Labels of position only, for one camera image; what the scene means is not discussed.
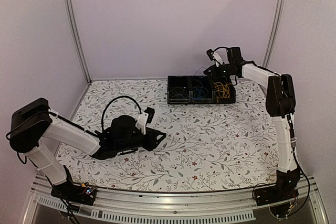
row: patterned table surface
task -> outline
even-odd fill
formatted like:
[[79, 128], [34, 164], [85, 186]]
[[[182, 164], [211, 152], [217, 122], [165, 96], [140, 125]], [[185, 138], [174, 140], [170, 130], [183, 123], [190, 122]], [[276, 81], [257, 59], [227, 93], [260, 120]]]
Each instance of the patterned table surface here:
[[[276, 131], [265, 110], [259, 85], [238, 81], [235, 104], [168, 105], [166, 80], [95, 81], [74, 122], [101, 130], [106, 104], [119, 95], [135, 98], [155, 109], [150, 125], [167, 133], [153, 151], [99, 161], [62, 144], [57, 159], [74, 181], [101, 187], [141, 191], [215, 191], [273, 183], [278, 165]], [[138, 110], [127, 99], [110, 106], [105, 120]]]

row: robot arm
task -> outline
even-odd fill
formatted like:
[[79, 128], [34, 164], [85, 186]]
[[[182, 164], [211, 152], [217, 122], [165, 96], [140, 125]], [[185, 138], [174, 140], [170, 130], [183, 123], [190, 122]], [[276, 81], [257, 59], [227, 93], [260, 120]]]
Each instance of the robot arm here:
[[300, 179], [300, 168], [295, 156], [296, 138], [293, 128], [295, 94], [292, 78], [289, 74], [278, 74], [256, 65], [253, 61], [245, 61], [240, 48], [225, 48], [228, 64], [218, 59], [218, 54], [208, 50], [207, 55], [215, 64], [204, 71], [210, 78], [237, 76], [255, 81], [265, 89], [266, 110], [274, 122], [278, 140], [278, 170], [276, 185], [272, 188], [254, 190], [257, 205], [270, 204], [298, 196], [296, 189]]
[[123, 151], [134, 152], [137, 147], [151, 151], [166, 137], [165, 133], [146, 127], [153, 116], [154, 110], [147, 108], [137, 120], [122, 115], [113, 119], [103, 132], [92, 133], [58, 115], [49, 108], [46, 99], [40, 98], [14, 112], [11, 131], [6, 137], [13, 150], [23, 153], [47, 176], [53, 185], [51, 195], [93, 205], [96, 187], [87, 183], [75, 185], [69, 170], [56, 161], [43, 139], [65, 143], [96, 159], [115, 157]]

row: white wall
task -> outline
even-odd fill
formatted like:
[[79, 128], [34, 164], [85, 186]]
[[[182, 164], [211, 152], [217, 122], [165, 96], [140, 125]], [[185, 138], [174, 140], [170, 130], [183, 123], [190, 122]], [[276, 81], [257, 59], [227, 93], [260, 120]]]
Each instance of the white wall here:
[[276, 0], [73, 0], [93, 79], [193, 74], [205, 51], [240, 46], [262, 63]]
[[292, 74], [298, 156], [336, 223], [336, 0], [286, 0], [270, 68]]
[[36, 174], [5, 139], [12, 113], [45, 97], [69, 116], [85, 86], [64, 0], [0, 0], [0, 223], [19, 223]]

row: wire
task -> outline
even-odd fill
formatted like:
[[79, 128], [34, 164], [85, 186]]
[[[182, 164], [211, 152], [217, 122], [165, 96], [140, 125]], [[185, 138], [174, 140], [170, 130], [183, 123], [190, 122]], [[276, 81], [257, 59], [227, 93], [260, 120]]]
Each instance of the wire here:
[[219, 49], [229, 49], [228, 47], [217, 47], [212, 54], [214, 54], [215, 51], [219, 50]]
[[31, 120], [32, 118], [36, 117], [36, 116], [39, 115], [39, 114], [44, 114], [44, 113], [48, 114], [49, 112], [48, 112], [48, 111], [39, 111], [39, 112], [37, 112], [37, 113], [31, 115], [30, 117], [28, 117], [28, 118], [27, 118], [26, 120], [24, 120], [21, 124], [19, 124], [19, 125], [16, 126], [14, 129], [12, 129], [10, 132], [8, 132], [8, 133], [6, 134], [6, 139], [7, 139], [8, 141], [10, 141], [9, 135], [15, 133], [20, 127], [22, 127], [22, 125], [26, 124], [26, 123], [27, 123], [29, 120]]
[[237, 76], [235, 76], [235, 82], [236, 82], [236, 84], [234, 84], [234, 86], [238, 84], [238, 82], [237, 82]]
[[23, 162], [23, 160], [20, 157], [20, 153], [16, 152], [16, 154], [17, 154], [18, 159], [21, 161], [21, 163], [23, 163], [24, 165], [27, 164], [27, 156], [25, 156], [25, 161]]
[[62, 203], [66, 206], [67, 208], [67, 212], [68, 212], [68, 219], [71, 221], [71, 223], [73, 224], [80, 224], [80, 222], [78, 221], [78, 219], [76, 218], [75, 214], [73, 213], [72, 210], [75, 210], [74, 206], [72, 204], [70, 204], [68, 201], [65, 202], [64, 199], [61, 197], [61, 195], [58, 193], [58, 191], [55, 189], [55, 186], [52, 184], [52, 182], [50, 181], [50, 179], [46, 176], [49, 184], [51, 185], [51, 187], [54, 189], [54, 191], [56, 192], [57, 196], [59, 197], [59, 199], [62, 201]]
[[296, 155], [295, 155], [295, 147], [293, 148], [293, 156], [294, 156], [294, 160], [295, 160], [295, 163], [297, 164], [298, 168], [300, 169], [300, 171], [302, 172], [303, 176], [305, 177], [305, 179], [307, 180], [307, 183], [308, 183], [308, 192], [307, 192], [307, 196], [304, 200], [304, 202], [302, 203], [302, 205], [294, 212], [291, 212], [288, 216], [292, 216], [294, 214], [296, 214], [298, 211], [301, 210], [301, 208], [306, 204], [306, 202], [308, 201], [309, 199], [309, 194], [310, 194], [310, 182], [309, 182], [309, 178], [306, 176], [306, 174], [304, 173], [304, 171], [302, 170], [301, 166], [299, 165], [299, 162], [298, 160], [296, 159]]
[[203, 86], [203, 83], [200, 80], [194, 79], [193, 81], [198, 82], [200, 86], [193, 87], [193, 97], [192, 99], [204, 99], [209, 91]]
[[254, 199], [254, 200], [256, 200], [256, 199], [254, 198], [254, 190], [255, 190], [259, 185], [265, 185], [265, 186], [268, 186], [269, 188], [272, 188], [269, 184], [266, 184], [266, 183], [258, 183], [257, 185], [255, 185], [255, 186], [253, 187], [253, 190], [252, 190], [252, 199]]
[[290, 111], [292, 111], [292, 109], [293, 109], [293, 103], [292, 103], [292, 100], [288, 97], [288, 95], [286, 94], [286, 92], [285, 92], [285, 90], [284, 90], [284, 87], [283, 86], [281, 86], [282, 87], [282, 92], [283, 92], [283, 94], [285, 95], [285, 97], [288, 99], [288, 101], [289, 101], [289, 103], [290, 103]]
[[226, 83], [224, 85], [221, 82], [215, 82], [214, 85], [215, 85], [217, 103], [219, 102], [219, 99], [229, 99], [230, 98], [229, 85], [233, 85], [232, 83]]
[[110, 101], [110, 102], [106, 105], [106, 107], [105, 107], [105, 109], [104, 109], [104, 111], [103, 111], [103, 114], [101, 115], [101, 130], [102, 130], [102, 131], [104, 131], [104, 116], [105, 116], [106, 110], [108, 109], [108, 107], [111, 105], [112, 102], [114, 102], [114, 101], [116, 101], [116, 100], [118, 100], [118, 99], [120, 99], [120, 98], [127, 98], [127, 99], [130, 99], [131, 101], [133, 101], [133, 102], [135, 103], [135, 105], [137, 105], [137, 107], [138, 107], [138, 109], [139, 109], [139, 114], [141, 114], [141, 108], [140, 108], [140, 105], [138, 104], [138, 102], [137, 102], [134, 98], [131, 98], [131, 97], [129, 97], [128, 95], [121, 95], [121, 96], [119, 96], [119, 97], [116, 97], [116, 98], [112, 99], [112, 101]]
[[188, 99], [188, 91], [186, 87], [175, 87], [172, 88], [170, 91], [171, 98], [180, 98], [180, 99]]
[[214, 58], [214, 61], [216, 61], [219, 65], [221, 64], [221, 63], [219, 63], [219, 61], [218, 60], [216, 60], [215, 58]]
[[206, 69], [205, 67], [201, 67], [201, 68], [199, 68], [194, 74], [193, 74], [193, 76], [195, 76], [196, 74], [197, 74], [197, 72], [199, 72], [201, 69]]

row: metal bar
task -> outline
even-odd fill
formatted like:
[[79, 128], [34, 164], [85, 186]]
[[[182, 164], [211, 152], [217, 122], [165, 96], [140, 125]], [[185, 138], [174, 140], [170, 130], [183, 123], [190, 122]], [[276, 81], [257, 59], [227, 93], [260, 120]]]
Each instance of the metal bar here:
[[[321, 204], [322, 201], [318, 198], [319, 192], [314, 178], [309, 176], [309, 181], [311, 185], [311, 200], [315, 199], [316, 203]], [[305, 178], [298, 182], [297, 187], [299, 198], [305, 198], [308, 192], [308, 183]], [[64, 211], [61, 201], [50, 196], [51, 186], [44, 176], [36, 176], [31, 190], [39, 196], [39, 204]], [[118, 220], [121, 218], [121, 222], [117, 221], [118, 223], [133, 223], [128, 221], [128, 218], [142, 218], [142, 223], [150, 223], [150, 219], [152, 219], [152, 223], [159, 223], [157, 220], [160, 219], [168, 221], [166, 223], [179, 223], [175, 220], [177, 218], [178, 220], [185, 219], [185, 223], [188, 223], [187, 220], [190, 219], [195, 219], [194, 223], [196, 223], [196, 220], [207, 219], [208, 223], [211, 224], [225, 223], [219, 221], [218, 217], [239, 215], [248, 211], [253, 213], [254, 210], [268, 207], [256, 205], [251, 197], [253, 188], [195, 193], [151, 193], [104, 188], [97, 188], [97, 191], [99, 197], [97, 195], [95, 204], [93, 206], [81, 205], [82, 210], [78, 213], [79, 216], [113, 223], [116, 222], [117, 216]], [[286, 201], [270, 204], [270, 206], [284, 202]], [[322, 207], [320, 211], [324, 211], [323, 205], [318, 205], [318, 207], [320, 206]]]
[[64, 2], [65, 2], [67, 14], [68, 14], [72, 38], [73, 38], [73, 42], [75, 43], [75, 48], [76, 48], [77, 56], [79, 59], [79, 63], [80, 63], [80, 66], [81, 66], [81, 69], [82, 69], [82, 72], [83, 72], [83, 75], [84, 75], [84, 78], [87, 84], [90, 84], [91, 77], [90, 77], [89, 69], [86, 63], [86, 59], [84, 57], [82, 44], [79, 38], [79, 33], [78, 33], [76, 19], [75, 19], [75, 13], [73, 12], [74, 7], [72, 5], [72, 0], [64, 0]]
[[328, 224], [329, 221], [327, 213], [325, 212], [321, 195], [319, 193], [313, 193], [310, 195], [310, 199], [317, 223]]
[[27, 204], [27, 208], [26, 208], [26, 211], [24, 213], [24, 216], [23, 216], [23, 220], [22, 224], [31, 224], [32, 221], [33, 221], [33, 217], [34, 217], [34, 213], [36, 211], [36, 206], [37, 206], [37, 199], [39, 198], [39, 196], [30, 191], [29, 194], [28, 194], [28, 197], [27, 199], [29, 199], [29, 202]]
[[281, 20], [281, 14], [284, 8], [284, 2], [285, 0], [277, 0], [276, 10], [275, 10], [274, 19], [273, 19], [273, 25], [272, 25], [270, 37], [269, 37], [267, 48], [266, 48], [266, 54], [265, 54], [265, 57], [262, 63], [262, 66], [265, 68], [268, 67], [270, 60], [271, 60], [275, 40], [277, 37], [278, 28], [279, 28], [279, 24]]

